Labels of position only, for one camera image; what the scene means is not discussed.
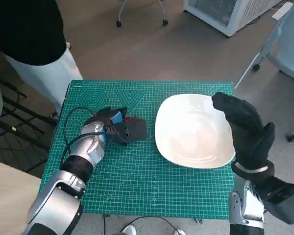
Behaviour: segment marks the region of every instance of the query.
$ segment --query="triangle pattern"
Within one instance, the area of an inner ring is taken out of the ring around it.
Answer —
[[[146,90],[114,90],[122,106],[131,112],[146,94]]]

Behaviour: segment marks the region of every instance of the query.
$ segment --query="metal frame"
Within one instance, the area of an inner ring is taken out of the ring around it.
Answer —
[[[159,7],[161,9],[161,12],[162,12],[162,25],[166,26],[168,24],[168,20],[166,18],[166,12],[163,8],[163,5],[162,5],[162,2],[164,0],[157,0],[158,1],[158,4],[159,4]],[[120,8],[120,11],[119,11],[119,14],[118,14],[118,21],[117,21],[117,27],[121,27],[122,26],[122,20],[121,20],[121,16],[122,16],[122,13],[123,13],[123,10],[124,10],[124,7],[126,5],[126,2],[127,0],[123,0],[123,3],[122,3],[122,6]]]
[[[235,89],[237,89],[237,87],[241,84],[242,80],[246,77],[247,73],[250,70],[253,70],[253,71],[258,71],[259,70],[259,68],[261,66],[261,62],[263,61],[263,59],[265,57],[267,57],[270,62],[272,62],[277,68],[279,68],[285,74],[287,74],[288,76],[294,77],[294,71],[292,71],[291,69],[284,66],[282,63],[280,63],[276,59],[275,56],[270,54],[271,48],[277,43],[277,41],[278,41],[278,39],[279,39],[279,37],[281,35],[283,24],[284,24],[285,20],[287,19],[287,17],[289,16],[290,12],[291,12],[291,10],[288,11],[287,14],[285,14],[282,18],[279,19],[277,25],[271,31],[269,36],[266,38],[266,40],[263,43],[261,49],[257,52],[255,57],[252,59],[250,64],[247,66],[247,68],[244,71],[243,75],[241,76],[238,83],[236,84]],[[294,134],[286,134],[286,140],[288,142],[294,142]]]
[[[1,79],[0,84],[17,94],[17,102],[2,96],[4,102],[9,105],[9,108],[3,106],[3,114],[1,115],[1,118],[11,116],[20,121],[19,124],[12,126],[2,119],[0,120],[0,129],[3,130],[3,132],[0,133],[0,161],[6,165],[10,165],[29,173],[47,161],[48,152],[50,149],[50,147],[43,143],[39,137],[40,135],[45,134],[45,132],[31,122],[35,119],[38,119],[53,127],[55,127],[57,123],[53,119],[39,115],[36,112],[19,104],[20,96],[23,96],[24,98],[27,98],[27,96],[18,91],[14,85],[4,82]],[[15,112],[16,110],[20,110],[27,115],[30,115],[31,117],[28,119],[23,118]],[[26,149],[34,151],[35,158],[29,156],[29,154],[26,152]]]

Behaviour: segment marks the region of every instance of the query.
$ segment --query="ceramic plate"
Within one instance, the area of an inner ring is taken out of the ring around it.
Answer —
[[[159,152],[168,161],[192,168],[217,168],[234,157],[232,132],[210,96],[178,94],[161,104],[155,124]]]

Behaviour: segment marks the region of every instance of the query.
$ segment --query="shoe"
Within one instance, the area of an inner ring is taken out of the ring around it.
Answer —
[[[178,229],[178,232],[177,231],[174,231],[174,234],[173,235],[186,235],[186,233],[183,231],[183,230],[181,230],[181,229]]]
[[[133,225],[127,225],[123,230],[122,233],[126,235],[136,235],[136,228]]]

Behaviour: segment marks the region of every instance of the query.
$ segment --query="green cutting mat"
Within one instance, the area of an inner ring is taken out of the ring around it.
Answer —
[[[67,93],[41,188],[58,169],[65,148],[63,124],[76,106],[97,111],[127,106],[131,116],[147,122],[149,138],[128,146],[107,144],[82,198],[85,212],[227,219],[227,198],[233,186],[230,165],[192,169],[172,164],[157,151],[154,124],[160,104],[174,94],[233,94],[230,83],[73,81]],[[67,125],[68,139],[80,134],[87,111],[77,111]]]

